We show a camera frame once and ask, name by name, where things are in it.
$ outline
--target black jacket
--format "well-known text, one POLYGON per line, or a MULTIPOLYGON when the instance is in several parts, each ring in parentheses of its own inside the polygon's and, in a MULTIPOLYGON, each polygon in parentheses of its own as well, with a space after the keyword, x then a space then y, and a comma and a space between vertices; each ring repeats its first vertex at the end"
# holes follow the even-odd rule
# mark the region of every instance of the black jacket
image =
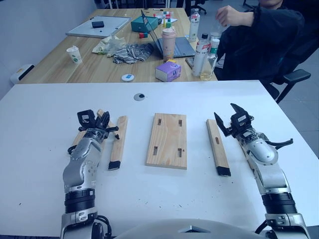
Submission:
POLYGON ((281 7, 256 7, 251 27, 231 26, 220 38, 218 60, 225 55, 223 80, 272 82, 283 57, 304 26, 303 16, 281 7))

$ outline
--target striped cloth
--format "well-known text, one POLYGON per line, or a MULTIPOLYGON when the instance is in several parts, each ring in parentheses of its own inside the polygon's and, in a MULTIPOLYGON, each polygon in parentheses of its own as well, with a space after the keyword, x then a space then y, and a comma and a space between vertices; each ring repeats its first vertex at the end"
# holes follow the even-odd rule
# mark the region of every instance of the striped cloth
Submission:
POLYGON ((137 43, 127 44, 125 47, 114 53, 113 62, 116 64, 121 64, 123 62, 132 64, 138 60, 146 61, 153 50, 154 48, 150 43, 143 45, 138 45, 137 43))

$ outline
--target white wall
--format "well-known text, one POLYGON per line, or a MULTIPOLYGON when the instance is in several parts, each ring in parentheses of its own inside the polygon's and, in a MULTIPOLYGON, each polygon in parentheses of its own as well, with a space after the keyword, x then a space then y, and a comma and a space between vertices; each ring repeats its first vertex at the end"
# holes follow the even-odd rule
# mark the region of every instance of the white wall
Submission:
POLYGON ((0 1, 0 99, 20 66, 39 63, 95 9, 94 0, 0 1))

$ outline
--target wooden table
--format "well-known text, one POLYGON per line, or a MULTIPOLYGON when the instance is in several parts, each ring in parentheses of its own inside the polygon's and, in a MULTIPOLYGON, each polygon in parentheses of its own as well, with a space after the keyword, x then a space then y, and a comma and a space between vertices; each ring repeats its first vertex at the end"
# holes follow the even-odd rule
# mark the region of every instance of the wooden table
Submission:
MULTIPOLYGON (((173 23, 177 36, 189 33, 189 20, 183 8, 166 8, 173 11, 174 18, 178 21, 173 23)), ((153 16, 153 9, 144 10, 146 15, 153 16)), ((140 9, 99 9, 93 12, 93 16, 126 16, 132 20, 141 15, 140 9)), ((157 36, 161 35, 162 25, 155 30, 157 36)), ((125 37, 127 43, 138 44, 153 43, 151 37, 139 39, 137 32, 131 31, 131 24, 127 24, 117 34, 117 37, 125 37)), ((146 62, 137 62, 128 65, 126 63, 115 64, 113 58, 106 55, 92 53, 92 49, 99 43, 100 38, 67 36, 56 48, 54 48, 22 81, 21 83, 96 83, 96 82, 121 82, 124 74, 135 75, 134 82, 159 82, 155 78, 155 67, 162 64, 163 60, 158 50, 147 59, 146 62), (80 49, 83 63, 74 64, 66 53, 66 49, 76 45, 80 49)), ((196 42, 191 44, 195 49, 196 42)), ((191 74, 190 67, 185 58, 177 58, 177 63, 182 66, 181 76, 174 81, 200 81, 199 77, 191 74)))

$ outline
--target hand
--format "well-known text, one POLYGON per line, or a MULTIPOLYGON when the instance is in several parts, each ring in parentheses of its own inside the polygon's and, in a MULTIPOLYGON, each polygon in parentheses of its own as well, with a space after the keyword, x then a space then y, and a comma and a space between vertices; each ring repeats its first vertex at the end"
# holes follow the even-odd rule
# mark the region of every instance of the hand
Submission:
POLYGON ((216 20, 219 23, 226 27, 227 25, 231 26, 251 26, 254 20, 253 12, 239 12, 232 8, 231 6, 225 6, 220 8, 216 13, 216 20))

